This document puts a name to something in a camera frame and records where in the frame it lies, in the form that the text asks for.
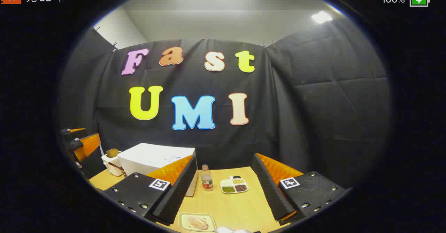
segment letter u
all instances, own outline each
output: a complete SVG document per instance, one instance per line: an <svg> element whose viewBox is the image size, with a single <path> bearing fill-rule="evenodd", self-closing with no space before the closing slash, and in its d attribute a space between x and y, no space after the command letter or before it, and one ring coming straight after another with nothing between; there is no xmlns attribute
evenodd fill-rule
<svg viewBox="0 0 446 233"><path fill-rule="evenodd" d="M141 109L141 95L144 90L143 87L130 88L130 112L138 120L151 120L158 114L160 93L163 88L159 85L154 85L148 88L148 91L151 93L150 109L148 111L143 111Z"/></svg>

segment letter m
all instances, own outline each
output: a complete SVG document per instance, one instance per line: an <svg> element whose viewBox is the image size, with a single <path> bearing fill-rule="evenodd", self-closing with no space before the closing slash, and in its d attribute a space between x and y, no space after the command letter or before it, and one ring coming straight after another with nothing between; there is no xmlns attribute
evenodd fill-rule
<svg viewBox="0 0 446 233"><path fill-rule="evenodd" d="M197 128L215 128L215 123L212 122L212 103L215 101L213 96L201 96L194 109L185 96L172 97L171 101L175 104L175 124L172 126L174 130L186 129L183 118L191 129L195 127L198 118L200 118L200 122Z"/></svg>

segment black fabric backdrop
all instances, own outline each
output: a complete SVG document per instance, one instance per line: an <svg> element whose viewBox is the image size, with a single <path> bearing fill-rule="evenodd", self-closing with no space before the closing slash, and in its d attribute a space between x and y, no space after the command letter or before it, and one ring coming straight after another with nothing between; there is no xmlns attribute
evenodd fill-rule
<svg viewBox="0 0 446 233"><path fill-rule="evenodd" d="M174 46L183 48L183 62L161 67L162 52ZM127 53L144 48L149 54L135 73L121 75ZM238 68L235 54L243 50L255 56L252 73ZM223 71L205 69L210 51L225 55ZM198 164L211 169L249 166L258 152L302 172L318 171L348 188L383 150L390 118L384 76L371 44L349 21L318 25L267 48L215 39L158 41L110 50L81 67L67 68L60 96L78 96L77 110L69 114L69 108L62 108L60 119L74 127L66 116L78 117L76 126L99 133L104 150L126 150L140 142L194 147ZM152 85L163 87L158 115L137 120L130 113L129 89L145 88L141 107L148 110ZM236 92L248 96L249 123L242 126L229 123L228 95ZM193 107L201 96L214 96L216 127L173 130L170 99L177 95L186 96Z"/></svg>

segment orange panel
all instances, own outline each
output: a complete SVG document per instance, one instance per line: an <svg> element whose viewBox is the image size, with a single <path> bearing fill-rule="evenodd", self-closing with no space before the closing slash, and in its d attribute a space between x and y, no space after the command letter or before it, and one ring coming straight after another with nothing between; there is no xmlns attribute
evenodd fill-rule
<svg viewBox="0 0 446 233"><path fill-rule="evenodd" d="M101 139L99 138L99 134L96 133L94 135L82 138L81 142L84 146L75 150L76 157L79 161L83 161L85 158L91 155L91 153L99 147L99 144L101 144Z"/></svg>
<svg viewBox="0 0 446 233"><path fill-rule="evenodd" d="M268 170L269 175L276 185L278 185L282 179L303 175L302 172L299 172L277 160L260 155L259 153L257 153L257 156L265 165L266 170Z"/></svg>
<svg viewBox="0 0 446 233"><path fill-rule="evenodd" d="M75 128L75 129L70 129L70 133L79 131L79 130L84 130L85 128Z"/></svg>
<svg viewBox="0 0 446 233"><path fill-rule="evenodd" d="M280 220L281 220L281 221L285 221L285 220L287 220L288 218L294 216L295 214L297 214L297 211L293 211L293 212L291 212L290 214L288 214L288 215L282 217Z"/></svg>
<svg viewBox="0 0 446 233"><path fill-rule="evenodd" d="M147 176L168 181L170 182L171 185L173 185L180 176L181 172L183 172L186 165L191 160L192 156L193 155L189 155L188 157L184 157L183 159L174 161L169 165L166 165L162 168L153 171L150 174L147 174Z"/></svg>

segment wooden table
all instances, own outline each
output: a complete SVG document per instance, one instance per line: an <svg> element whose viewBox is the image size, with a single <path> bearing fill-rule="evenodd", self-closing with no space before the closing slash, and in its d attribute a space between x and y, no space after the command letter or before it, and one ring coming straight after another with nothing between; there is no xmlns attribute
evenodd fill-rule
<svg viewBox="0 0 446 233"><path fill-rule="evenodd" d="M289 225L288 223L280 226L274 220L257 175L252 171L251 167L211 170L211 174L214 182L213 191L205 191L203 189L199 176L194 196L184 197L175 222L169 227L157 224L179 232L198 233L197 231L185 230L178 223L178 215L181 212L188 212L210 214L214 218L217 227L224 226L233 230L245 229L251 232L261 231L266 233ZM230 175L238 175L245 179L249 190L238 194L221 192L220 181L229 179ZM104 170L91 178L90 182L93 186L105 190L123 178L124 176L116 177Z"/></svg>

